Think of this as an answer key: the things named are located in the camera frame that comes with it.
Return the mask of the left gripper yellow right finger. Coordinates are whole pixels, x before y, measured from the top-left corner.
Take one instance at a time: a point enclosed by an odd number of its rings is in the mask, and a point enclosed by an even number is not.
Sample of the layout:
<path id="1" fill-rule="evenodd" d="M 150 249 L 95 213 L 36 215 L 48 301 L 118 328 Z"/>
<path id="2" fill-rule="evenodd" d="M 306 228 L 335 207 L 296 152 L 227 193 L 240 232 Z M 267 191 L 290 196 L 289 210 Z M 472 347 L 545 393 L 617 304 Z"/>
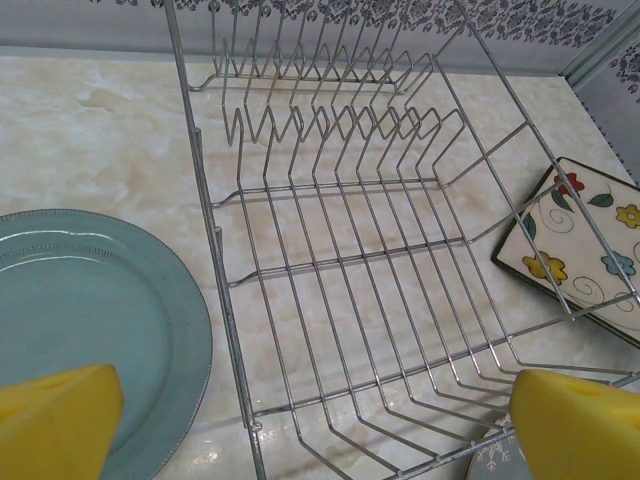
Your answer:
<path id="1" fill-rule="evenodd" d="M 509 411 L 535 479 L 637 479 L 639 395 L 590 380 L 527 369 Z"/>

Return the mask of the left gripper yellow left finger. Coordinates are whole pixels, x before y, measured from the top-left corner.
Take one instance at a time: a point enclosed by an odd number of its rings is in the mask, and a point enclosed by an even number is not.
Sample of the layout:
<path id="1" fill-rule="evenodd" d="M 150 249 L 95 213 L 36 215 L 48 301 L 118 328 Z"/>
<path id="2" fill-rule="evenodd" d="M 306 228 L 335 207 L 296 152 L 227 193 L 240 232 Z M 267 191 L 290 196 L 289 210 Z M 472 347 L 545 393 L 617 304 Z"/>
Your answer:
<path id="1" fill-rule="evenodd" d="M 123 390 L 110 364 L 3 387 L 1 477 L 98 479 L 123 409 Z"/>

